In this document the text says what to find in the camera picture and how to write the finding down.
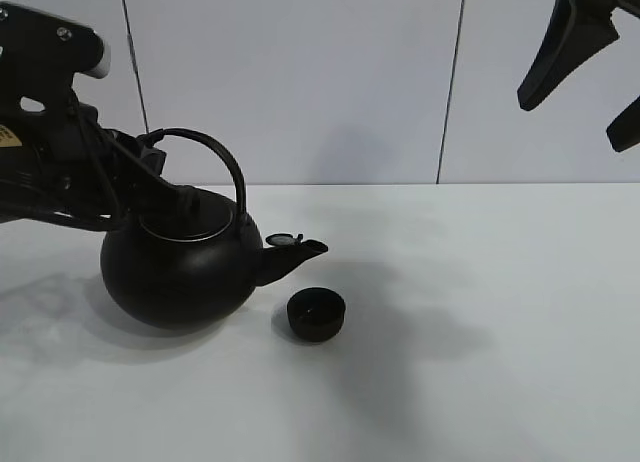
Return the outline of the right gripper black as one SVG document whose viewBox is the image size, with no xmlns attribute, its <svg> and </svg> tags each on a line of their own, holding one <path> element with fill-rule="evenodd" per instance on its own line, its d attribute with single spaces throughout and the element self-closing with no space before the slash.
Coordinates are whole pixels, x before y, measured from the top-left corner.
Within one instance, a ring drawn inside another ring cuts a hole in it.
<svg viewBox="0 0 640 462">
<path fill-rule="evenodd" d="M 639 0 L 555 0 L 539 50 L 517 90 L 520 108 L 532 111 L 589 58 L 619 39 L 615 10 L 639 18 Z M 639 144 L 640 98 L 607 127 L 615 152 Z"/>
</svg>

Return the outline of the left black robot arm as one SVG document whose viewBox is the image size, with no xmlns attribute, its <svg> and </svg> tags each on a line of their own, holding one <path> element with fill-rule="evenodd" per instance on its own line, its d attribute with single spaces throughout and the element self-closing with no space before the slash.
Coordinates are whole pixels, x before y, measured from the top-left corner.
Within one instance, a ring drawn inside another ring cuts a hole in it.
<svg viewBox="0 0 640 462">
<path fill-rule="evenodd" d="M 82 74 L 109 73 L 108 44 L 76 21 L 1 4 L 1 219 L 108 232 L 131 215 L 191 215 L 193 188 L 161 176 L 166 155 L 104 128 L 80 102 Z"/>
</svg>

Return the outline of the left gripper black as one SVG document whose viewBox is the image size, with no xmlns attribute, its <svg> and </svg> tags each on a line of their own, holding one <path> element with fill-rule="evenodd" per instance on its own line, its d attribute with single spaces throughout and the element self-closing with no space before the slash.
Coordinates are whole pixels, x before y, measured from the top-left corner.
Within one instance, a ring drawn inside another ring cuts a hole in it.
<svg viewBox="0 0 640 462">
<path fill-rule="evenodd" d="M 115 193 L 127 212 L 193 215 L 198 191 L 162 177 L 160 130 L 100 129 L 73 88 L 78 74 L 110 69 L 91 27 L 16 2 L 1 4 L 1 209 L 46 222 L 112 222 Z"/>
</svg>

